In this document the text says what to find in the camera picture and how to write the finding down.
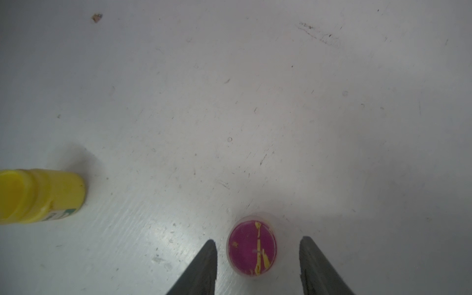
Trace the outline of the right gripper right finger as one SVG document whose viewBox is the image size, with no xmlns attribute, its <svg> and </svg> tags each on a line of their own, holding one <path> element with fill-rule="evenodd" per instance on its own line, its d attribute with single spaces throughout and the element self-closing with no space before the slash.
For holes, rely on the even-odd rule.
<svg viewBox="0 0 472 295">
<path fill-rule="evenodd" d="M 354 295 L 311 237 L 299 245 L 302 288 L 305 295 Z"/>
</svg>

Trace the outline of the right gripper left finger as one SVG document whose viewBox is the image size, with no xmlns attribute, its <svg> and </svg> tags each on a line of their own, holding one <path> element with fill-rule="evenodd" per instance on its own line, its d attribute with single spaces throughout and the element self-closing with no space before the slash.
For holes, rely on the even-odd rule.
<svg viewBox="0 0 472 295">
<path fill-rule="evenodd" d="M 214 295 L 218 252 L 214 240 L 208 240 L 197 253 L 167 295 Z"/>
</svg>

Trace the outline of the magenta jar lid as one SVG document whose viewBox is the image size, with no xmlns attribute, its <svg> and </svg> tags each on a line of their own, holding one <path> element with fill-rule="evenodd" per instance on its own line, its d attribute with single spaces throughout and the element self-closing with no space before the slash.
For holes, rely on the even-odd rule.
<svg viewBox="0 0 472 295">
<path fill-rule="evenodd" d="M 278 242 L 274 227 L 258 215 L 240 219 L 228 235 L 226 253 L 236 273 L 249 278 L 265 275 L 277 261 Z"/>
</svg>

